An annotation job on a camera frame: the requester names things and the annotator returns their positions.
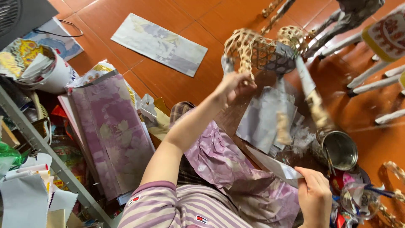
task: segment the woman's left hand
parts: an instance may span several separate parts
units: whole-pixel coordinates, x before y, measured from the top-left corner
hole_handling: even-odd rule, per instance
[[[243,84],[244,81],[250,81],[250,79],[250,73],[248,72],[228,73],[213,93],[219,97],[223,107],[227,107],[240,94],[248,93],[257,88],[254,82],[249,82],[248,85]]]

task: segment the metal shelf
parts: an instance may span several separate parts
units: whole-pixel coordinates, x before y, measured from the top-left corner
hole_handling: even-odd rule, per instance
[[[71,192],[77,193],[77,199],[87,209],[87,212],[99,222],[104,222],[106,228],[116,228],[121,219],[121,215],[111,219],[85,187],[76,179],[73,173],[66,167],[62,160],[56,155],[52,148],[44,141],[34,126],[28,121],[6,91],[0,86],[0,106],[5,110],[10,118],[20,129],[21,133],[29,140],[31,145],[42,153],[52,156],[51,169],[66,184]]]

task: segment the purple patterned paper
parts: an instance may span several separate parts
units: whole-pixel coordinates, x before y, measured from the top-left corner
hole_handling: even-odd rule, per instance
[[[185,156],[199,176],[229,196],[252,227],[292,227],[300,209],[298,190],[255,169],[214,121]]]
[[[107,200],[136,189],[153,151],[122,75],[71,95]]]

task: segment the bucket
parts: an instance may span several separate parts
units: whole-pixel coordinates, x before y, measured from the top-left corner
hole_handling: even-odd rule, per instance
[[[15,82],[26,90],[38,89],[57,95],[65,93],[65,86],[77,78],[77,73],[53,48],[46,45],[43,47],[51,50],[55,56],[55,60],[49,67],[50,72],[44,74],[43,79],[38,82],[26,83],[19,80]]]
[[[323,131],[321,129],[316,132],[316,139],[311,144],[311,152],[320,163],[327,166],[325,147],[328,149],[334,168],[347,171],[356,165],[357,146],[345,132]]]

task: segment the black cord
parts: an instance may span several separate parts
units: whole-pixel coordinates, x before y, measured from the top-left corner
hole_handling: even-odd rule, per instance
[[[71,23],[71,22],[64,21],[64,20],[59,20],[59,21],[60,21],[60,22],[65,22],[65,23],[67,23],[67,24],[70,24],[70,25],[76,27],[76,28],[80,31],[80,35],[77,35],[77,36],[64,36],[64,35],[58,35],[58,34],[55,34],[55,33],[46,32],[46,31],[42,31],[42,30],[38,30],[38,29],[36,29],[36,28],[33,29],[33,31],[34,31],[35,33],[39,33],[39,34],[51,34],[51,35],[55,35],[55,36],[58,36],[58,37],[81,37],[81,36],[83,36],[83,31],[82,31],[80,28],[78,28],[75,24],[73,24],[73,23]]]

